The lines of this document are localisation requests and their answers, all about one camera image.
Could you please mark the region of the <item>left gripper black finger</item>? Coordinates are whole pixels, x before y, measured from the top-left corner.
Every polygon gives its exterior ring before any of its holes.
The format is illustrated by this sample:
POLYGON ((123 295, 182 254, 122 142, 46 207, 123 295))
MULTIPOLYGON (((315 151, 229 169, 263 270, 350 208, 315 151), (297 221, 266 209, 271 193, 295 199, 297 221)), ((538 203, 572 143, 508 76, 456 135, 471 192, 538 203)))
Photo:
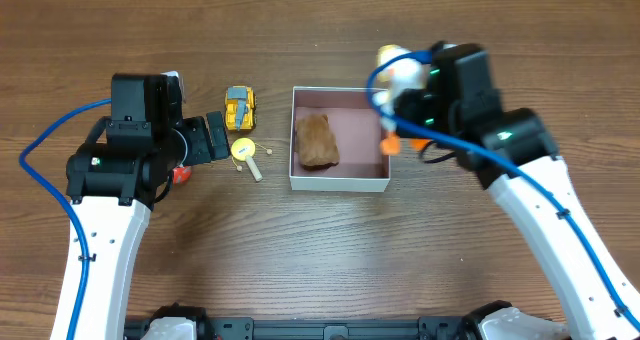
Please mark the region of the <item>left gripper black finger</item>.
POLYGON ((227 159, 230 156, 228 138, 224 129, 213 129, 211 139, 214 150, 212 159, 214 161, 227 159))
POLYGON ((211 133, 225 132, 225 122, 223 114, 220 111, 209 112, 206 114, 211 133))

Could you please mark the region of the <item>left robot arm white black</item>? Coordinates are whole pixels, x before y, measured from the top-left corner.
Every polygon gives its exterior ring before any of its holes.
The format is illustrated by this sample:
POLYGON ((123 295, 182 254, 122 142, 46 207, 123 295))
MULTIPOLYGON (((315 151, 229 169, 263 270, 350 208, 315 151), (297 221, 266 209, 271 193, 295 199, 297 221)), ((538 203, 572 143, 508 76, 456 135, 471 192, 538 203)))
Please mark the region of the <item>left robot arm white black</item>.
POLYGON ((186 182, 193 165, 230 156, 224 117, 211 112, 206 118, 183 121, 175 131, 183 148, 178 163, 162 166, 155 180, 164 185, 146 186, 144 166, 138 160, 133 169, 107 170, 105 155, 91 156, 89 165, 98 168, 96 191, 130 191, 132 197, 73 195, 63 207, 71 220, 71 235, 65 274, 51 337, 53 339, 122 339, 138 249, 149 225, 154 205, 162 201, 175 184, 186 182))

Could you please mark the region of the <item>white plush duck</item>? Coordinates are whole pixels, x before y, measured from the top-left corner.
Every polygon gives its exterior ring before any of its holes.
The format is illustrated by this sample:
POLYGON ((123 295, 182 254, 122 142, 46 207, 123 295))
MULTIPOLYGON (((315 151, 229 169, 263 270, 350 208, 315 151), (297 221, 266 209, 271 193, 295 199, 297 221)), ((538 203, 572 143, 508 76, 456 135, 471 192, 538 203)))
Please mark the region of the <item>white plush duck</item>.
MULTIPOLYGON (((408 49, 398 45, 385 45, 379 48, 377 55, 377 65, 384 65, 386 62, 400 56, 410 53, 408 49)), ((420 62, 413 59, 402 59, 394 62, 386 67, 376 79, 387 82, 387 89, 377 92, 373 95, 373 103, 380 110, 389 115, 394 115, 394 106, 400 99, 403 91, 409 89, 421 89, 425 85, 425 70, 420 62)), ((386 131, 385 137, 380 142, 380 150, 383 155, 395 156, 401 152, 401 137, 397 133, 396 123, 386 117, 381 117, 380 123, 386 131)), ((431 143, 431 139, 412 139, 409 140, 410 146, 421 151, 431 143)))

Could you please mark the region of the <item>yellow toy truck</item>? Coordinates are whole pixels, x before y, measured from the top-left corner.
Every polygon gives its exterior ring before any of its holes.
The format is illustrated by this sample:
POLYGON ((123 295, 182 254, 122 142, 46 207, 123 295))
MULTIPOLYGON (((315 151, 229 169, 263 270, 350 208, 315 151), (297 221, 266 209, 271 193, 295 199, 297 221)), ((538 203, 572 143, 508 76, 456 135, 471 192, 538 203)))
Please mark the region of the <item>yellow toy truck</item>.
POLYGON ((225 94, 225 125, 229 131, 256 127, 256 96, 249 86, 231 86, 225 94))

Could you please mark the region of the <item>brown plush toy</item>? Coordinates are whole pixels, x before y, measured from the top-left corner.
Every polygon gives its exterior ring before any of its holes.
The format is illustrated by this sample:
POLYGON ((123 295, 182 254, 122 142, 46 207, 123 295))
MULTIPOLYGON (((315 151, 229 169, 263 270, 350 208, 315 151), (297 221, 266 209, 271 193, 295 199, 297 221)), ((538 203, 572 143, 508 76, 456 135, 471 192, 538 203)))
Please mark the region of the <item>brown plush toy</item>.
POLYGON ((294 150, 302 167, 335 166, 340 153, 327 114, 310 114, 298 119, 294 125, 294 150))

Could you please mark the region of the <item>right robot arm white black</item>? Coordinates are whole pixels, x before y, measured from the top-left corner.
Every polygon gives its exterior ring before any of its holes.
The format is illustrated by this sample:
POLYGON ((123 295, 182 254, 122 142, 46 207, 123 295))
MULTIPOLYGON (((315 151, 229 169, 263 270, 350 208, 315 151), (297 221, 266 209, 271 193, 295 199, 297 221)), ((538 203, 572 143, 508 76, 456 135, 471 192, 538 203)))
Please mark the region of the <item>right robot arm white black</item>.
POLYGON ((563 324, 494 302, 466 316, 472 339, 636 339, 639 292, 584 211, 568 166, 529 109, 503 109, 484 66, 426 70, 403 60, 381 107, 396 135, 454 150, 512 219, 558 296, 563 324))

